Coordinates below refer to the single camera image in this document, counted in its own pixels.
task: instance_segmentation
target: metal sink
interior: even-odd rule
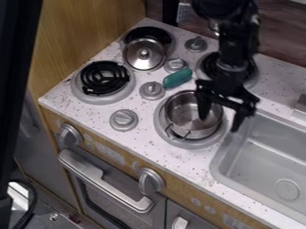
[[[306,225],[306,128],[264,111],[229,133],[210,164],[222,184]]]

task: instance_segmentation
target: speckled countertop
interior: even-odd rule
[[[196,34],[150,19],[144,19],[139,25],[157,26],[170,31],[177,42],[172,57],[181,57],[193,70],[202,56],[217,50],[217,41],[203,37],[208,42],[208,50],[194,54],[187,51],[183,45],[187,39],[194,38]],[[255,59],[259,66],[260,80],[251,91],[263,98],[259,108],[306,125],[292,117],[292,107],[295,106],[299,96],[305,93],[306,69],[264,55],[257,55]],[[118,41],[113,42],[90,61],[96,60],[121,62]],[[163,68],[151,73],[136,72],[137,84],[133,93],[126,99],[107,106],[93,106],[80,102],[71,93],[70,82],[67,80],[71,76],[68,76],[40,98],[39,103],[266,225],[284,229],[306,228],[288,216],[224,186],[212,177],[208,169],[209,163],[222,140],[209,148],[189,150],[174,147],[157,135],[153,125],[153,113],[160,101],[142,99],[139,88],[147,81],[161,82],[165,76],[167,73]],[[167,91],[166,95],[194,88],[194,82],[190,81],[177,89]],[[124,108],[135,111],[140,118],[137,128],[126,133],[113,130],[108,123],[113,112]],[[233,113],[228,110],[225,110],[225,113],[230,120]]]

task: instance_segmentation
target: floor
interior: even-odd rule
[[[19,171],[13,173],[13,178],[16,177],[21,178]],[[34,216],[25,229],[101,229],[101,227],[94,225],[84,216],[65,206],[64,203],[46,193],[37,185],[34,184],[34,186],[38,192],[38,204],[35,208]],[[15,206],[17,207],[12,211],[10,229],[13,228],[25,212],[22,207],[19,207],[20,205]]]

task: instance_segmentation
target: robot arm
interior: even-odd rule
[[[200,118],[206,118],[212,103],[232,108],[236,115],[231,131],[237,131],[245,117],[255,115],[259,102],[243,86],[248,64],[253,61],[259,47],[259,16],[255,1],[192,1],[199,16],[218,22],[220,34],[217,78],[196,81]]]

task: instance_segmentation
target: cabinet door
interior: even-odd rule
[[[194,215],[189,210],[167,201],[166,229],[217,229],[208,221]]]

